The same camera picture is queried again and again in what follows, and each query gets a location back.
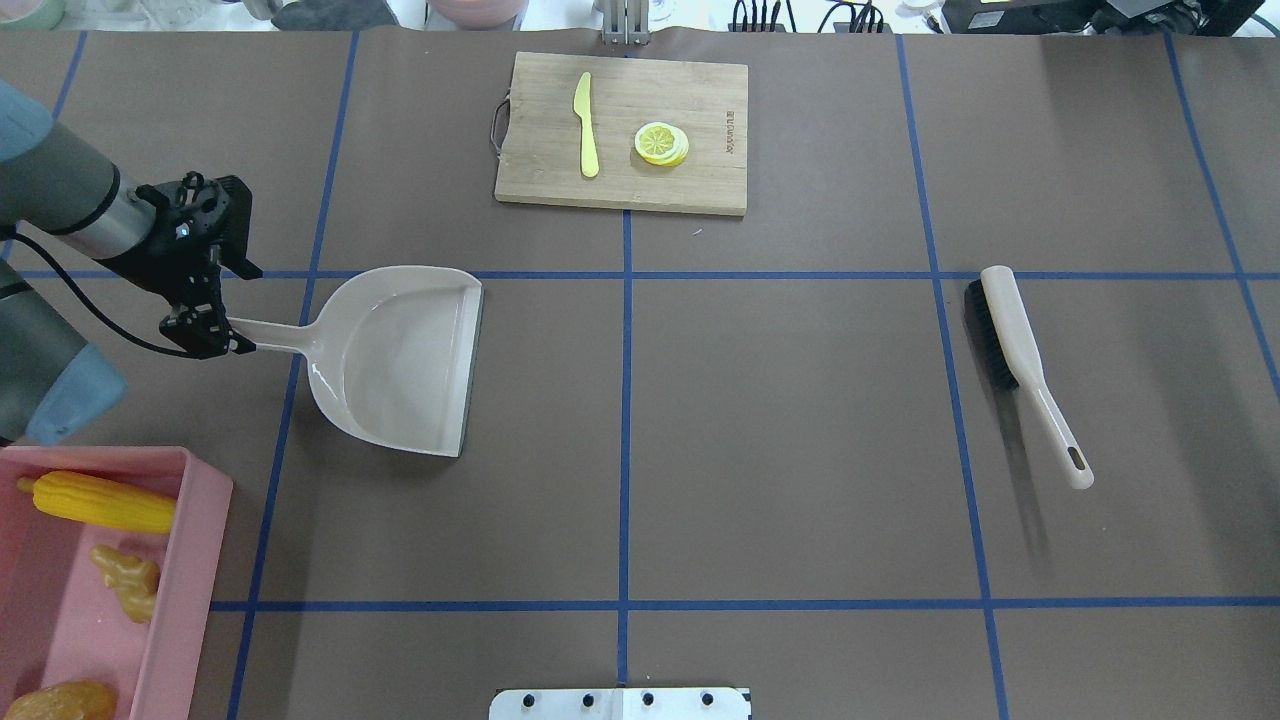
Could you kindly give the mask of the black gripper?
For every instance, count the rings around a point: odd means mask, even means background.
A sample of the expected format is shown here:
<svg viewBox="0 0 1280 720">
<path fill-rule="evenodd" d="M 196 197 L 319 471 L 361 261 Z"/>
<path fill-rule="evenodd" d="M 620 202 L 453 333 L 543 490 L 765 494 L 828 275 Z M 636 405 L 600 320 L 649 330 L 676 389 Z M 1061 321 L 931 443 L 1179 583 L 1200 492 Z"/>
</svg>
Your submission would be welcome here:
<svg viewBox="0 0 1280 720">
<path fill-rule="evenodd" d="M 232 327 L 221 299 L 221 272 L 253 281 L 262 270 L 247 258 L 253 193 L 238 176 L 138 184 L 125 192 L 143 210 L 145 233 L 100 261 L 169 305 L 160 334 L 186 356 L 244 355 L 257 345 Z"/>
</svg>

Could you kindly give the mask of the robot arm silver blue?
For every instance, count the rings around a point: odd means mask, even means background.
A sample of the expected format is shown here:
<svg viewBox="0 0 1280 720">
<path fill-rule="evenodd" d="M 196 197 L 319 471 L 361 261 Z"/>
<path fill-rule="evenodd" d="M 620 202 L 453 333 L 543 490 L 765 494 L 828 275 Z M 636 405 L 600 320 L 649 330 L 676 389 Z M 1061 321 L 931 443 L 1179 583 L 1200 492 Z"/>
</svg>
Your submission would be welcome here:
<svg viewBox="0 0 1280 720">
<path fill-rule="evenodd" d="M 81 305 L 124 341 L 170 357 L 250 354 L 221 292 L 221 275 L 253 281 L 253 196 L 238 177 L 142 184 L 12 85 L 1 87 L 3 240 L 44 261 Z M 40 231 L 111 275 L 160 297 L 161 343 L 114 322 L 68 269 L 29 237 Z M 119 404 L 128 384 L 12 264 L 1 265 L 1 437 L 54 446 Z"/>
</svg>

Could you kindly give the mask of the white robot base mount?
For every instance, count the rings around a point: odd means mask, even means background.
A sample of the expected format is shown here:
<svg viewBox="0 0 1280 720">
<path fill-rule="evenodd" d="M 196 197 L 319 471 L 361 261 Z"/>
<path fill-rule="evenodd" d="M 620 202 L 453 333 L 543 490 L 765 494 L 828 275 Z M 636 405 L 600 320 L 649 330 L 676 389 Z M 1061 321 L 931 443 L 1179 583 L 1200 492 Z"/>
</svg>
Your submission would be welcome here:
<svg viewBox="0 0 1280 720">
<path fill-rule="evenodd" d="M 507 689 L 489 719 L 751 719 L 750 692 L 733 687 Z"/>
</svg>

